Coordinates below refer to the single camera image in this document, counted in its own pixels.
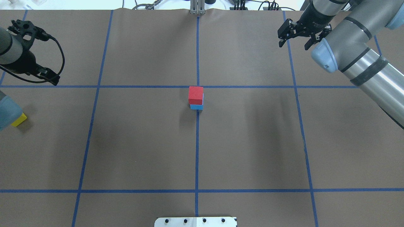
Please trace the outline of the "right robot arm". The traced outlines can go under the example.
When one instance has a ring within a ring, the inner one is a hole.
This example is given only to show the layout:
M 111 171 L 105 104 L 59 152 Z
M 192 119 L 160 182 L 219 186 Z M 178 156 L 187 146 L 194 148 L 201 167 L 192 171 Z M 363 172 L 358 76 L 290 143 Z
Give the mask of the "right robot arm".
M 403 128 L 403 74 L 368 45 L 383 28 L 403 25 L 402 0 L 360 0 L 335 28 L 330 21 L 347 0 L 310 0 L 298 21 L 286 19 L 277 31 L 279 47 L 308 37 L 312 59 L 329 73 L 340 71 Z

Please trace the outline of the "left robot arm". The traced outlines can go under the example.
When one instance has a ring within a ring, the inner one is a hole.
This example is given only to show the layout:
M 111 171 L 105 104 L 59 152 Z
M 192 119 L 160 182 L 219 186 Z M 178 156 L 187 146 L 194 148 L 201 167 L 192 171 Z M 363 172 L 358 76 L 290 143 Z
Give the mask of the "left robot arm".
M 30 21 L 12 20 L 13 25 L 1 28 L 1 70 L 22 81 L 41 84 L 49 82 L 56 86 L 65 65 L 65 56 L 59 42 L 40 27 Z M 62 66 L 58 73 L 36 62 L 30 51 L 34 40 L 53 40 L 62 55 Z

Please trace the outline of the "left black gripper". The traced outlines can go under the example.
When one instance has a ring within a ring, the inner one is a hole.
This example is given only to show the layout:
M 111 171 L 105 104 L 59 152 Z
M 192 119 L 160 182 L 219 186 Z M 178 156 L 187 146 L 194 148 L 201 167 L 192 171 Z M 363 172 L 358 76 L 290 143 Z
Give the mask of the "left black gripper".
M 13 63 L 1 64 L 2 67 L 14 74 L 35 75 L 38 79 L 46 80 L 53 86 L 58 85 L 60 76 L 53 70 L 36 64 L 36 57 L 30 51 L 23 51 L 22 55 Z

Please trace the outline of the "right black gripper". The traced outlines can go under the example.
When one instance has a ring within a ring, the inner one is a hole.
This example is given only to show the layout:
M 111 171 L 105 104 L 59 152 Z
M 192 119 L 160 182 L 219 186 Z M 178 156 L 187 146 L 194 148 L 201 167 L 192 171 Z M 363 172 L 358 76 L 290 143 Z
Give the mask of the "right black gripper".
M 331 15 L 325 15 L 319 12 L 313 2 L 310 1 L 298 21 L 293 21 L 288 18 L 277 30 L 279 48 L 282 48 L 287 40 L 302 36 L 310 37 L 304 45 L 305 50 L 309 50 L 314 44 L 319 43 L 332 31 L 332 26 L 328 25 L 331 20 Z

